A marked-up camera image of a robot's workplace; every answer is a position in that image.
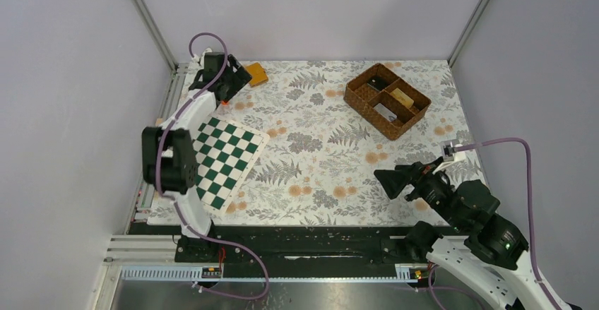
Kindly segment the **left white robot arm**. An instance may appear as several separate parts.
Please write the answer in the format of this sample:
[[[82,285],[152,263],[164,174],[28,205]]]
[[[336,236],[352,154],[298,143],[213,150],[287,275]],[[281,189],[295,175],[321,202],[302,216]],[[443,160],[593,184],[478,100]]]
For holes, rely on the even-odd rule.
[[[227,52],[207,52],[199,61],[200,81],[190,86],[183,105],[159,126],[142,131],[142,175],[145,183],[174,206],[182,236],[195,239],[192,252],[202,261],[211,261],[220,244],[241,250],[246,247],[210,233],[213,221],[194,188],[199,164],[192,136],[218,104],[230,101],[251,75]]]

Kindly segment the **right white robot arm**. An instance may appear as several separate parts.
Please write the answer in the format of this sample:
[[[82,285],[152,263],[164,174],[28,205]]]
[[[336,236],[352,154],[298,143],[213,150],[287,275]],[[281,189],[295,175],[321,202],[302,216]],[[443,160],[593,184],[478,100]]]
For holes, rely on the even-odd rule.
[[[407,201],[422,199],[457,233],[473,255],[463,255],[431,224],[419,221],[406,235],[405,252],[412,261],[425,259],[469,286],[494,309],[575,309],[533,270],[531,246],[522,232],[496,210],[499,200],[479,180],[454,187],[445,170],[453,163],[439,157],[374,176],[390,199],[411,185]]]

